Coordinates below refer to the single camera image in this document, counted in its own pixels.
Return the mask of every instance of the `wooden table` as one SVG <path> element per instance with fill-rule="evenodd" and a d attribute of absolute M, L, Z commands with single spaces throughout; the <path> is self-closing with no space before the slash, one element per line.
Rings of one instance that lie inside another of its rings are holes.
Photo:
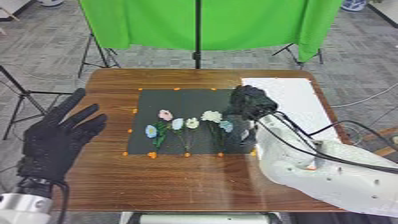
<path fill-rule="evenodd" d="M 341 211 L 261 174 L 250 155 L 122 156 L 133 108 L 143 89 L 234 88 L 241 77 L 307 78 L 330 120 L 335 116 L 312 75 L 303 71 L 101 69 L 86 97 L 108 114 L 106 129 L 85 146 L 67 181 L 69 210 L 78 211 Z"/>

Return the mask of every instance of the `green backdrop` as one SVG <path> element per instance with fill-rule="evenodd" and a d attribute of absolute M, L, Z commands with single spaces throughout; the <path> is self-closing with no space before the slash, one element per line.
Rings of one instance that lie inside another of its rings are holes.
<path fill-rule="evenodd" d="M 101 47 L 193 50 L 195 0 L 79 0 Z M 202 50 L 287 43 L 305 62 L 321 46 L 341 0 L 202 0 Z"/>

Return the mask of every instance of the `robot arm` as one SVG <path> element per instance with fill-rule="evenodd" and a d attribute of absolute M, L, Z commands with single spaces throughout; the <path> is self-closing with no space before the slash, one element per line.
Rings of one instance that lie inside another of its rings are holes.
<path fill-rule="evenodd" d="M 78 89 L 24 132 L 17 168 L 23 179 L 12 193 L 1 194 L 0 224 L 47 223 L 53 185 L 67 189 L 63 177 L 83 145 L 104 129 L 104 115 L 79 123 L 95 113 L 97 105 L 88 106 L 63 120 L 83 96 L 85 90 Z"/>
<path fill-rule="evenodd" d="M 282 139 L 312 152 L 278 120 L 273 117 L 261 120 Z M 398 168 L 396 163 L 355 146 L 333 141 L 316 141 L 314 145 L 321 153 L 348 161 Z M 396 174 L 309 156 L 264 129 L 257 130 L 257 146 L 261 172 L 275 183 L 351 212 L 398 217 Z"/>
<path fill-rule="evenodd" d="M 396 172 L 348 165 L 316 155 L 321 153 L 394 171 L 398 164 L 355 146 L 309 139 L 294 132 L 298 127 L 282 123 L 275 105 L 262 90 L 250 86 L 234 89 L 229 111 L 262 125 L 257 126 L 255 140 L 264 176 L 344 210 L 398 217 Z"/>

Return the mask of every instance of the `hand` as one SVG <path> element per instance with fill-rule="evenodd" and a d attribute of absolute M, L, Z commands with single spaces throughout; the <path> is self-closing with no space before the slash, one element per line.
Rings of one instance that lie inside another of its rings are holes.
<path fill-rule="evenodd" d="M 227 113 L 241 115 L 243 120 L 257 120 L 277 110 L 277 103 L 266 97 L 264 91 L 248 85 L 234 88 L 229 104 Z"/>
<path fill-rule="evenodd" d="M 58 107 L 51 109 L 42 120 L 24 131 L 24 156 L 17 169 L 21 177 L 63 181 L 81 148 L 104 129 L 104 114 L 79 124 L 99 109 L 95 104 L 63 120 L 83 96 L 85 90 L 78 89 Z"/>

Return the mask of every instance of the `pink flower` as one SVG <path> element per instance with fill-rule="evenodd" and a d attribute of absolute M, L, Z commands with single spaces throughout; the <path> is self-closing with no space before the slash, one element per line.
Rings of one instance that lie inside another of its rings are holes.
<path fill-rule="evenodd" d="M 165 120 L 170 121 L 172 120 L 172 114 L 168 110 L 159 110 L 158 112 L 158 117 Z"/>

